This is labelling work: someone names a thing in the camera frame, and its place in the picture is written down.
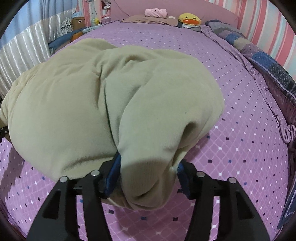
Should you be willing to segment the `brown cardboard box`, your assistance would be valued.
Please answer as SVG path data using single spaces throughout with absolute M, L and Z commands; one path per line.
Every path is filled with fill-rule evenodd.
M 73 30 L 79 30 L 85 28 L 85 18 L 84 17 L 75 17 L 72 19 Z

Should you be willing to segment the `silver striped curtain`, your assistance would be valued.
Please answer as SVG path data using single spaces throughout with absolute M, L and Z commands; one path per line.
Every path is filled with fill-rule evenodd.
M 16 15 L 15 21 L 6 29 L 5 36 L 13 30 L 20 30 L 25 17 L 29 18 L 29 26 L 1 47 L 1 97 L 8 93 L 12 83 L 23 72 L 51 56 L 48 44 L 65 33 L 61 27 L 67 20 L 72 19 L 73 13 L 74 8 L 36 23 L 33 23 L 32 15 Z

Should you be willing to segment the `purple diamond-pattern bedsheet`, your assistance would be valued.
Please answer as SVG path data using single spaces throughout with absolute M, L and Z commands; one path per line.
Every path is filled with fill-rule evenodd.
M 78 38 L 105 39 L 112 45 L 139 45 L 172 49 L 197 57 L 215 77 L 223 92 L 221 119 L 186 155 L 212 178 L 235 177 L 254 203 L 271 239 L 285 205 L 288 153 L 278 130 L 285 117 L 264 79 L 256 80 L 247 63 L 228 51 L 236 49 L 221 39 L 227 50 L 202 33 L 159 24 L 113 22 Z M 3 139 L 1 143 L 1 201 L 16 228 L 27 234 L 43 201 L 54 186 Z M 176 182 L 170 201 L 155 211 L 131 211 L 103 205 L 113 240 L 184 240 L 194 202 Z

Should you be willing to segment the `beige fleece garment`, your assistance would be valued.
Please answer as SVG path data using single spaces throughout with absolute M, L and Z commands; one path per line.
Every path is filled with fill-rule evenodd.
M 52 180 L 81 178 L 121 156 L 108 204 L 164 206 L 177 166 L 217 123 L 221 89 L 195 57 L 83 39 L 16 79 L 1 127 L 16 151 Z

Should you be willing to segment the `patchwork quilt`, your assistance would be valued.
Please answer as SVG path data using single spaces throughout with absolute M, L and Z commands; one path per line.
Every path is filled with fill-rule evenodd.
M 220 20 L 209 20 L 205 25 L 212 32 L 237 49 L 267 80 L 275 93 L 275 99 L 287 121 L 286 128 L 280 128 L 283 141 L 288 145 L 289 172 L 288 196 L 277 229 L 286 225 L 295 214 L 295 81 L 288 72 L 269 54 L 245 38 L 237 28 Z

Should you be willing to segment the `yellow duck plush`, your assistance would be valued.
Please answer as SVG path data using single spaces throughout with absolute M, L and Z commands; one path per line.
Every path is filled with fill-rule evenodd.
M 185 25 L 192 26 L 192 25 L 200 25 L 202 20 L 191 13 L 183 13 L 178 17 L 178 20 Z

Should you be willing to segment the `brown pillow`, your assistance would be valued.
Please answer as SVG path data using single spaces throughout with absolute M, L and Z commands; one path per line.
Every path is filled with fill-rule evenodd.
M 129 16 L 126 19 L 121 20 L 123 23 L 146 23 L 146 24 L 160 24 L 160 25 L 169 25 L 176 27 L 178 25 L 177 19 L 172 18 L 154 18 L 148 17 L 145 15 L 134 15 Z

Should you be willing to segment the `pink headboard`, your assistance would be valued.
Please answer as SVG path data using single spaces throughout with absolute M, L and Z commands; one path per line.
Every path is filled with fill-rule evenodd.
M 116 0 L 111 1 L 110 19 L 120 21 L 134 15 L 143 15 L 146 9 L 166 9 L 169 16 L 176 18 L 183 13 L 198 16 L 202 23 L 209 20 L 220 20 L 224 23 L 238 26 L 238 16 L 218 5 L 207 1 L 157 1 L 157 0 Z

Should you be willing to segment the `blue cloth on stand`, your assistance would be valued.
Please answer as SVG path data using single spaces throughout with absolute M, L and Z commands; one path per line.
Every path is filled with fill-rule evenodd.
M 75 39 L 78 39 L 82 35 L 82 31 L 73 31 L 58 37 L 56 40 L 53 40 L 48 44 L 51 55 L 55 54 L 61 48 L 68 45 L 70 42 L 73 42 Z

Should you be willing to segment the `pink folded cloth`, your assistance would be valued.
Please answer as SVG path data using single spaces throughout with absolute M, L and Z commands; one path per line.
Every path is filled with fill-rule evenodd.
M 152 17 L 152 18 L 167 18 L 168 17 L 168 12 L 166 9 L 146 9 L 144 12 L 144 15 L 147 17 Z

